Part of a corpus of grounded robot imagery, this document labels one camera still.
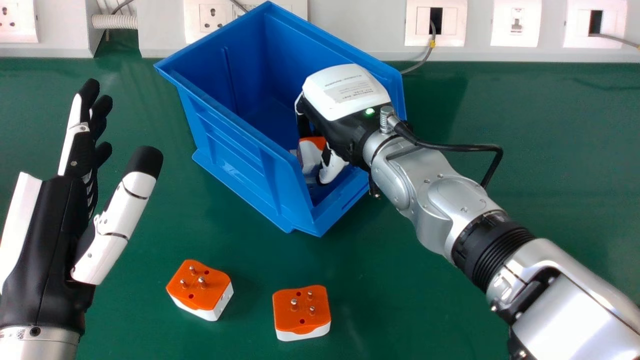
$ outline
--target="blue storage bin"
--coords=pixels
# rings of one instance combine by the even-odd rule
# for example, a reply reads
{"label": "blue storage bin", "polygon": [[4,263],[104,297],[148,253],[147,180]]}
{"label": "blue storage bin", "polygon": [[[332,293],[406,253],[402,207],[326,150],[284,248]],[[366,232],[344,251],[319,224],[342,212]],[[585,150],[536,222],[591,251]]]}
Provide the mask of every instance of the blue storage bin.
{"label": "blue storage bin", "polygon": [[289,153],[299,140],[293,105],[307,76],[345,63],[370,71],[406,118],[397,70],[270,2],[156,69],[178,88],[193,159],[283,231],[322,236],[368,190],[368,177],[349,167],[308,188]]}

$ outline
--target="black and white robotic hand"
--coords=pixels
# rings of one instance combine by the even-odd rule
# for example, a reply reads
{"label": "black and white robotic hand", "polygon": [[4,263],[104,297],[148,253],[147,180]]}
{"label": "black and white robotic hand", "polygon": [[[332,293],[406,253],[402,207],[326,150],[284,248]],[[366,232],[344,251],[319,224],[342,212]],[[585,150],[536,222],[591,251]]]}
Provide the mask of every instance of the black and white robotic hand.
{"label": "black and white robotic hand", "polygon": [[113,105],[99,92],[90,79],[74,97],[58,175],[18,177],[0,240],[2,359],[75,358],[95,286],[120,257],[156,185],[163,155],[140,147],[93,217],[98,169],[111,156],[110,144],[96,146]]}
{"label": "black and white robotic hand", "polygon": [[[509,325],[512,359],[640,359],[638,307],[487,195],[501,148],[418,139],[384,87],[353,64],[308,77],[295,107],[301,136],[326,138],[319,182],[330,183],[349,163],[370,173],[372,193],[384,193],[423,246],[486,294],[491,311]],[[444,151],[496,157],[478,184],[458,174]]]}

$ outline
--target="green tabletop surface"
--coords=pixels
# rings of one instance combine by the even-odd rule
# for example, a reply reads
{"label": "green tabletop surface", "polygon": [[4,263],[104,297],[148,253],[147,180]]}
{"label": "green tabletop surface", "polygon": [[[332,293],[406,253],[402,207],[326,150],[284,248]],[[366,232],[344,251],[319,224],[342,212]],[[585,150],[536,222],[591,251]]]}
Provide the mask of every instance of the green tabletop surface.
{"label": "green tabletop surface", "polygon": [[[115,103],[98,209],[137,146],[164,152],[147,210],[97,288],[78,359],[507,358],[508,328],[484,295],[422,247],[389,201],[364,197],[322,238],[285,234],[193,162],[177,91],[134,37],[116,31],[92,60],[0,60],[0,218],[20,171],[55,175],[88,78]],[[640,65],[429,62],[404,89],[422,138],[504,146],[492,199],[640,303]],[[490,155],[449,159],[479,181]],[[166,293],[187,258],[231,277],[235,295],[217,322]],[[331,331],[278,341],[272,294],[311,284],[328,289]]]}

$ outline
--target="black ribbed joint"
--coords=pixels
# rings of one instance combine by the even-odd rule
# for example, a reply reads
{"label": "black ribbed joint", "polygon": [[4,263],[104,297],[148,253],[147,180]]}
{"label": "black ribbed joint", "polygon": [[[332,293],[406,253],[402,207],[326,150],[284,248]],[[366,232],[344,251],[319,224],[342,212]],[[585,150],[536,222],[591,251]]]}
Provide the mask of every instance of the black ribbed joint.
{"label": "black ribbed joint", "polygon": [[469,224],[456,240],[451,255],[454,264],[486,293],[505,261],[533,239],[529,230],[498,211]]}

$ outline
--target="orange and white plug adapter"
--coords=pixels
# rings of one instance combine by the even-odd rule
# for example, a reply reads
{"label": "orange and white plug adapter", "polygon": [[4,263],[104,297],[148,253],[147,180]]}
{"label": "orange and white plug adapter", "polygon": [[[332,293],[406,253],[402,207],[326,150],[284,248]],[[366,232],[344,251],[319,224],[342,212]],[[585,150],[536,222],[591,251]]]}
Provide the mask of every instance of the orange and white plug adapter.
{"label": "orange and white plug adapter", "polygon": [[220,318],[234,294],[227,274],[195,260],[182,263],[166,290],[179,308],[210,322]]}
{"label": "orange and white plug adapter", "polygon": [[331,327],[329,296],[321,285],[280,290],[273,294],[273,319],[281,341],[326,335]]}

